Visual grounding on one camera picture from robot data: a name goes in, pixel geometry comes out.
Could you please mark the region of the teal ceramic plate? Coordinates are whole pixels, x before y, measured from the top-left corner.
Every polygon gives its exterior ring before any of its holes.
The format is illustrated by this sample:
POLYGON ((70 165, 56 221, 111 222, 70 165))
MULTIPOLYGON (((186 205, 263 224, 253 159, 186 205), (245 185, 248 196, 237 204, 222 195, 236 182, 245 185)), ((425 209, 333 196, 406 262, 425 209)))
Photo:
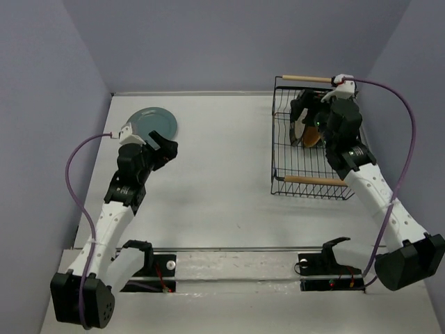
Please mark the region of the teal ceramic plate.
POLYGON ((151 139, 149 133, 156 131, 162 137, 172 140, 177 133, 177 119, 165 108, 147 107, 135 112, 129 117, 128 123, 143 140, 151 139))

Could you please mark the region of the woven bamboo plate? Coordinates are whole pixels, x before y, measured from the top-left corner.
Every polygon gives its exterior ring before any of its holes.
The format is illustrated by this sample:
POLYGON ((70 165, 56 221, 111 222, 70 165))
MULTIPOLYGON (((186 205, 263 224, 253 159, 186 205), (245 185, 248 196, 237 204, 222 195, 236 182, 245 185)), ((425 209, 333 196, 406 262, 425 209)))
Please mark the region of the woven bamboo plate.
POLYGON ((302 144, 305 148, 314 147, 321 139, 321 136, 315 127, 305 127, 302 135, 302 144))

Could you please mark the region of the black wire dish rack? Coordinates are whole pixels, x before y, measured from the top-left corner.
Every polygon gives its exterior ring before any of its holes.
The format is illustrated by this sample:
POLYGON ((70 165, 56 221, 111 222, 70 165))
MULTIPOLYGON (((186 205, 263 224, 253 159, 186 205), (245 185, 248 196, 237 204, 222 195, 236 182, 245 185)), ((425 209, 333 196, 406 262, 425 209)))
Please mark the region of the black wire dish rack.
POLYGON ((299 198, 347 200, 353 190, 339 183, 339 177, 325 158, 325 146, 319 141, 306 148, 290 142, 291 101, 305 86, 285 83, 276 76, 272 102, 270 193, 299 198))

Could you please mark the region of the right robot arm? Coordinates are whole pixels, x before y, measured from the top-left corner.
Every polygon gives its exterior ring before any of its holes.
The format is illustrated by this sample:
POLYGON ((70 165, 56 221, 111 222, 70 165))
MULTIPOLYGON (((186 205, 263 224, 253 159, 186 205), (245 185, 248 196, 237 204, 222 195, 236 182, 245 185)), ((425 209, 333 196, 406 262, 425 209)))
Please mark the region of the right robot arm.
POLYGON ((399 201, 397 187, 385 181, 376 158, 362 142, 362 115, 351 93, 304 89, 290 103, 291 143, 322 141, 339 179, 365 206, 379 233, 371 250, 334 246, 320 256, 321 267, 335 273, 343 266, 363 268, 387 289, 399 290, 436 274, 444 238, 430 234, 399 201))

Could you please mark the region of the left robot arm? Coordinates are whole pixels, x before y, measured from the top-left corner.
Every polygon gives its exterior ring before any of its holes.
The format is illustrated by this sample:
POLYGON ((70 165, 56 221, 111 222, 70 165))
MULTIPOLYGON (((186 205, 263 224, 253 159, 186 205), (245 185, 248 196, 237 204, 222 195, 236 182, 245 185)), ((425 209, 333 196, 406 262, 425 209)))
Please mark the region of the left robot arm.
POLYGON ((96 222, 85 217, 90 236, 66 271, 50 282, 56 320, 85 330, 107 327, 115 309, 115 297, 131 277, 145 275, 154 266, 154 251, 147 241, 129 240, 121 250, 118 242, 142 204, 150 173, 177 156, 178 144, 156 131, 148 136, 152 147, 133 133, 118 135, 117 170, 108 186, 96 222))

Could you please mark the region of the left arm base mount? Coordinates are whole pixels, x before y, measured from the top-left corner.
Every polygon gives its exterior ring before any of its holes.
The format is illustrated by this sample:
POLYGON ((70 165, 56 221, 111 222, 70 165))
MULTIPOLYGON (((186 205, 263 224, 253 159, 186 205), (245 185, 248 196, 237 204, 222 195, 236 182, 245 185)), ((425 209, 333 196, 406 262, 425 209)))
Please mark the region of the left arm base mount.
POLYGON ((176 254, 155 253, 152 266, 144 265, 135 272, 120 291, 126 293, 176 292, 176 266, 176 254))

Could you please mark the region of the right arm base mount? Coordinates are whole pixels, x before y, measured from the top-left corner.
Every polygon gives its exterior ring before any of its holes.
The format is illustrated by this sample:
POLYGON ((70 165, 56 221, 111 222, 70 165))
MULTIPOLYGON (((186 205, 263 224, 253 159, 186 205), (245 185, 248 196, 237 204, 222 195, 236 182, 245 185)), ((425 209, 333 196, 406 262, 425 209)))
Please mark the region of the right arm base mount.
POLYGON ((302 292, 366 290, 360 269, 330 264, 321 253, 299 253, 293 270, 299 276, 302 292))

